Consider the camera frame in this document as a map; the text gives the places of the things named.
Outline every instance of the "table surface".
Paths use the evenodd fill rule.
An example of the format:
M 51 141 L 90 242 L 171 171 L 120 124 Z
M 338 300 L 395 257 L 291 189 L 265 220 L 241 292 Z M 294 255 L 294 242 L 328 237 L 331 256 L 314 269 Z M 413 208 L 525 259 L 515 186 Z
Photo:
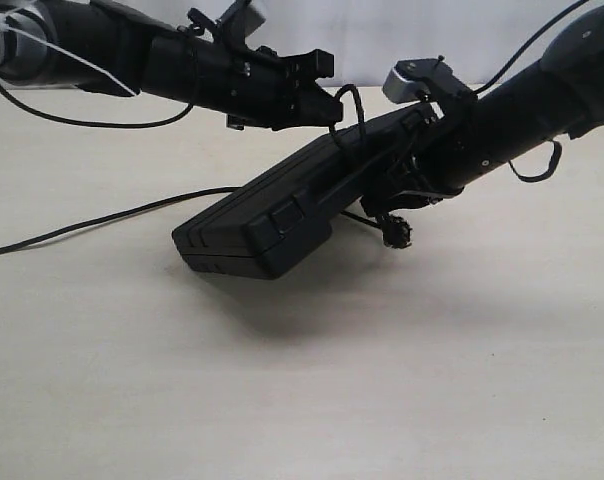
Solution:
M 20 95 L 94 120 L 181 108 Z M 320 133 L 224 123 L 86 130 L 0 98 L 0 245 L 241 185 Z M 340 219 L 275 283 L 183 264 L 170 232 L 213 198 L 0 258 L 0 479 L 604 479 L 604 128 L 566 147 L 546 184 L 505 168 L 408 213 L 409 251 Z

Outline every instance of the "white table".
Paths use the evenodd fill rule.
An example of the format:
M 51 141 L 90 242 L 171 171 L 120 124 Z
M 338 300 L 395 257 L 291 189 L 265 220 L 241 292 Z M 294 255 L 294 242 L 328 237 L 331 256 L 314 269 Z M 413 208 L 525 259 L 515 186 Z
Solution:
M 181 108 L 20 94 L 96 120 Z M 0 98 L 0 245 L 240 185 L 320 133 L 224 123 L 84 130 Z M 0 258 L 0 479 L 604 479 L 604 128 L 566 146 L 547 184 L 505 168 L 409 213 L 410 251 L 339 220 L 276 283 L 183 264 L 170 232 L 213 198 Z

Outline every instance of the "white wall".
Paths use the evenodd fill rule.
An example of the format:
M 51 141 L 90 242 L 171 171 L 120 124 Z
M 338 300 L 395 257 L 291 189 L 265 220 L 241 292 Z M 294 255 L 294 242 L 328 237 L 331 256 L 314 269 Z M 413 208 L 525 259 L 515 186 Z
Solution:
M 192 6 L 217 17 L 231 0 L 120 0 L 173 24 Z M 322 48 L 331 83 L 379 85 L 397 60 L 443 54 L 469 83 L 488 80 L 548 19 L 574 0 L 263 0 L 269 20 L 250 41 L 280 54 Z M 580 12 L 604 4 L 587 4 Z M 550 33 L 518 66 L 536 59 Z

